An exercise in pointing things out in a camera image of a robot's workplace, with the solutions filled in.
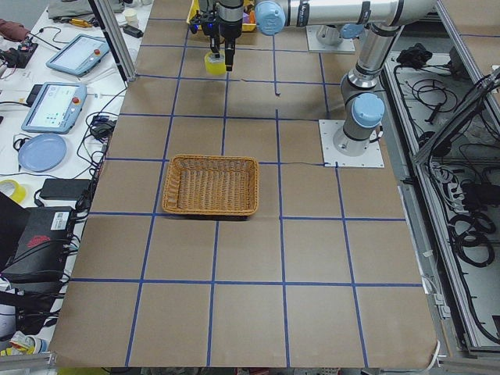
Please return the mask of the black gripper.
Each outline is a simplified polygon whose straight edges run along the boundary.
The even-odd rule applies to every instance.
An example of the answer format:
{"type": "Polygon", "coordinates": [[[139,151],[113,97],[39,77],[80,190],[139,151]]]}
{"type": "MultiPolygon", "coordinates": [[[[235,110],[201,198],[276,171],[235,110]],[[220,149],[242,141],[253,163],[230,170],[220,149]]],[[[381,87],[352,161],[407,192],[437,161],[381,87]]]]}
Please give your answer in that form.
{"type": "MultiPolygon", "coordinates": [[[[241,36],[241,21],[227,21],[218,19],[220,35],[224,39],[225,67],[231,72],[234,66],[235,46],[237,39],[241,36]]],[[[209,36],[212,57],[220,57],[220,36],[213,34],[209,36]]]]}

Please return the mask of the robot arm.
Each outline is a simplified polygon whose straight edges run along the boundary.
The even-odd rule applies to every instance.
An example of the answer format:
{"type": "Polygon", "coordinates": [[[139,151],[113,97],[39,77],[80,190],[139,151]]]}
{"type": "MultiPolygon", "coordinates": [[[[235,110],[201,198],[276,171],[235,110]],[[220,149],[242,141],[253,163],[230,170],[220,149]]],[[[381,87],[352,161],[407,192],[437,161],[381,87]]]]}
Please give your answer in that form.
{"type": "MultiPolygon", "coordinates": [[[[255,1],[255,24],[258,30],[273,36],[285,27],[369,25],[355,67],[343,78],[341,92],[370,92],[387,60],[388,53],[402,28],[420,20],[435,6],[435,1],[255,1]]],[[[210,48],[220,53],[224,40],[225,69],[234,65],[236,40],[241,36],[244,19],[243,1],[200,1],[198,18],[210,37],[210,48]]]]}

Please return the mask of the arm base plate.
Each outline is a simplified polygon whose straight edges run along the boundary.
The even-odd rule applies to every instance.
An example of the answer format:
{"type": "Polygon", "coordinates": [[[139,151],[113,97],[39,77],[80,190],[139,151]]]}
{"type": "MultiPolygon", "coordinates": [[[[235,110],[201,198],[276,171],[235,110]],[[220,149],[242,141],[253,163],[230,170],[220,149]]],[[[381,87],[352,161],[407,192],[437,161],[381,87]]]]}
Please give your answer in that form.
{"type": "Polygon", "coordinates": [[[319,120],[323,164],[329,167],[384,168],[379,142],[373,131],[365,141],[353,141],[345,135],[344,120],[319,120]]]}
{"type": "Polygon", "coordinates": [[[315,53],[353,55],[355,45],[352,39],[341,37],[339,29],[326,25],[306,27],[308,50],[315,53]]]}

